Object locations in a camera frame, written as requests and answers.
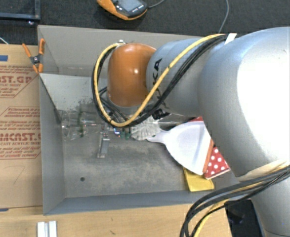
black floor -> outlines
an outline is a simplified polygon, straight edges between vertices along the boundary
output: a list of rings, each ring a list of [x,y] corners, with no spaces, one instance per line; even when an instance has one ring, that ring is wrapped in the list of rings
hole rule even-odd
[[[160,0],[144,0],[149,5]],[[223,33],[240,35],[290,26],[290,0],[228,0]],[[0,12],[33,13],[34,0],[0,0]],[[96,0],[41,0],[44,25],[206,36],[217,33],[226,14],[225,0],[166,0],[141,20],[111,20]],[[37,44],[36,25],[0,20],[0,36],[11,44]]]

cable bundle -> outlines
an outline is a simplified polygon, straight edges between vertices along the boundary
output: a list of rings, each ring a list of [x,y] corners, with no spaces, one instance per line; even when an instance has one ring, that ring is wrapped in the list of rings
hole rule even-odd
[[[101,97],[101,95],[106,91],[105,88],[102,90],[98,90],[98,80],[101,73],[102,65],[106,58],[109,56],[109,54],[118,46],[123,45],[124,43],[116,43],[109,47],[107,47],[99,56],[92,72],[91,76],[91,86],[92,86],[92,95],[93,100],[95,103],[95,106],[97,108],[97,112],[100,115],[100,117],[107,123],[109,123],[113,127],[132,127],[135,125],[138,125],[142,123],[144,120],[146,120],[151,115],[155,115],[156,117],[159,117],[163,114],[160,112],[160,105],[163,103],[163,101],[167,98],[167,96],[170,94],[170,92],[173,90],[173,88],[176,86],[176,84],[180,81],[182,76],[186,73],[186,71],[191,67],[191,65],[207,50],[214,47],[221,41],[224,41],[227,38],[227,35],[223,34],[217,34],[217,35],[211,35],[204,37],[202,39],[199,39],[198,41],[191,44],[189,47],[187,47],[185,50],[183,50],[170,64],[159,79],[157,80],[156,84],[152,88],[152,90],[149,92],[148,96],[144,100],[144,102],[141,104],[141,106],[138,108],[138,110],[134,113],[134,115],[126,120],[126,117],[118,111],[117,108],[114,107],[113,104],[106,101],[104,98]],[[169,70],[189,51],[191,51],[193,48],[197,47],[185,60],[185,62],[181,65],[171,82],[169,83],[168,87],[164,91],[164,93],[161,95],[159,100],[151,106],[146,106],[157,90],[158,86],[164,79],[164,77],[167,75]],[[110,111],[108,115],[107,112],[104,110],[103,105]]]
[[[231,199],[243,196],[242,198],[239,198],[235,200],[233,203],[237,203],[246,199],[249,199],[258,193],[264,191],[265,189],[269,188],[270,186],[277,184],[279,182],[282,182],[283,180],[290,177],[290,165],[277,170],[271,174],[268,174],[266,176],[258,177],[252,180],[244,181],[242,183],[212,192],[203,198],[196,201],[188,211],[185,221],[182,225],[180,237],[196,237],[201,227],[203,226],[203,223],[206,221],[206,219],[215,211],[218,211],[225,207],[225,205],[220,205],[223,202]],[[210,211],[207,212],[202,219],[196,224],[194,229],[191,233],[189,233],[189,223],[190,221],[203,209],[212,206]]]

red polka dot fabric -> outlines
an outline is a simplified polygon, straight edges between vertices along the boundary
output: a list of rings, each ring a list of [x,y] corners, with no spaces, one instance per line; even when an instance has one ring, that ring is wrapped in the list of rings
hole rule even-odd
[[[213,147],[206,172],[204,173],[204,177],[206,179],[211,179],[221,174],[224,174],[229,170],[230,167],[228,166],[227,162],[223,158],[218,148],[216,146]]]

handheld device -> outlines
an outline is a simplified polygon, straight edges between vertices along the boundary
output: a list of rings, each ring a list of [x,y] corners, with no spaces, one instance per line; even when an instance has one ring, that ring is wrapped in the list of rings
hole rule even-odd
[[[124,20],[134,20],[143,16],[148,5],[142,0],[96,0],[109,13]]]

yellow cable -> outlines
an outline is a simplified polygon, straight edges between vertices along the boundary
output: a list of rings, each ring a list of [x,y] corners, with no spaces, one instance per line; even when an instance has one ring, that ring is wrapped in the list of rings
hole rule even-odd
[[[153,86],[153,88],[151,89],[151,91],[149,92],[149,94],[147,95],[147,97],[145,98],[145,100],[142,102],[142,104],[140,105],[140,107],[138,108],[138,110],[133,114],[133,116],[131,118],[129,118],[127,121],[122,122],[122,123],[117,123],[114,120],[111,119],[111,117],[106,113],[106,111],[104,110],[104,107],[102,105],[100,96],[99,96],[99,91],[98,91],[98,86],[97,86],[97,72],[98,72],[98,68],[99,68],[99,64],[101,59],[103,58],[103,56],[105,55],[105,53],[110,50],[113,47],[117,47],[122,45],[123,43],[116,43],[116,44],[112,44],[109,47],[107,47],[99,56],[99,58],[96,61],[95,64],[95,70],[94,70],[94,76],[93,76],[93,83],[94,83],[94,91],[95,91],[95,97],[97,100],[97,103],[100,107],[100,110],[103,114],[103,116],[108,120],[108,122],[116,127],[123,127],[126,125],[129,125],[131,122],[133,122],[137,116],[141,113],[141,111],[146,107],[146,105],[148,104],[149,100],[151,99],[151,97],[154,95],[155,91],[157,90],[157,88],[159,87],[160,83],[162,82],[162,80],[165,78],[165,76],[167,75],[167,73],[169,72],[169,70],[185,55],[187,54],[190,50],[192,50],[194,47],[198,46],[199,44],[211,39],[211,38],[215,38],[219,35],[223,35],[223,34],[214,34],[214,35],[209,35],[206,36],[204,38],[199,39],[198,41],[192,43],[191,45],[189,45],[186,49],[184,49],[176,58],[174,58],[174,60],[169,64],[169,66],[166,67],[166,69],[163,71],[163,73],[161,74],[161,76],[158,78],[157,82],[155,83],[155,85]]]
[[[221,201],[221,202],[218,202],[218,203],[216,203],[216,204],[213,204],[213,205],[211,206],[211,208],[206,212],[206,214],[209,213],[210,211],[212,211],[212,210],[214,210],[214,209],[220,207],[220,206],[221,206],[223,203],[225,203],[226,201],[228,201],[228,199],[225,199],[225,200],[223,200],[223,201]],[[201,230],[202,230],[203,226],[205,225],[205,223],[206,223],[206,221],[208,220],[208,218],[210,217],[210,215],[211,215],[211,214],[209,214],[208,216],[206,216],[206,217],[203,219],[203,221],[202,221],[201,224],[199,225],[198,229],[196,230],[196,232],[195,232],[195,234],[194,234],[194,237],[198,237],[198,236],[199,236],[199,234],[201,233]]]

